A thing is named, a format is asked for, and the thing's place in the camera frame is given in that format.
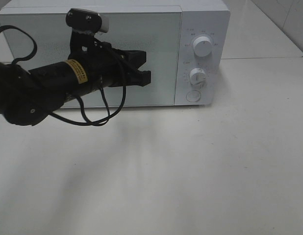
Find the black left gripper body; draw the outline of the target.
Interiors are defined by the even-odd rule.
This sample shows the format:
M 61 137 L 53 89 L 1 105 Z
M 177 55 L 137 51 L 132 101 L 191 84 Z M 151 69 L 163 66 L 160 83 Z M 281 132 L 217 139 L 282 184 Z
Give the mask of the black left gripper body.
M 127 85 L 125 62 L 130 61 L 129 51 L 113 48 L 94 35 L 73 31 L 69 59 L 82 65 L 89 82 L 99 82 L 103 87 Z

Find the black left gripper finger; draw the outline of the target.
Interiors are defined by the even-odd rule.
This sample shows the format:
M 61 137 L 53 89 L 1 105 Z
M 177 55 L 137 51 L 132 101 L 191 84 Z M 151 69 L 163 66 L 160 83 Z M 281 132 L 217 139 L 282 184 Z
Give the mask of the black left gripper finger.
M 125 50 L 124 57 L 126 71 L 138 71 L 146 63 L 146 52 L 142 50 Z
M 144 87 L 151 83 L 151 71 L 131 71 L 126 73 L 127 86 Z

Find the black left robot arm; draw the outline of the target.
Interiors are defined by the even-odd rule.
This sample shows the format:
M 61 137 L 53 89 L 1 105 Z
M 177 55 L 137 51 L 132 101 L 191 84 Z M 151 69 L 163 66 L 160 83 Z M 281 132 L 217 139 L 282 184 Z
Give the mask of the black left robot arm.
M 103 126 L 116 112 L 90 120 L 82 97 L 120 87 L 124 104 L 128 86 L 151 82 L 151 72 L 140 70 L 146 57 L 144 51 L 115 49 L 93 33 L 74 30 L 65 61 L 31 70 L 20 66 L 21 58 L 0 62 L 0 114 L 20 126 L 34 126 L 48 116 L 76 126 Z

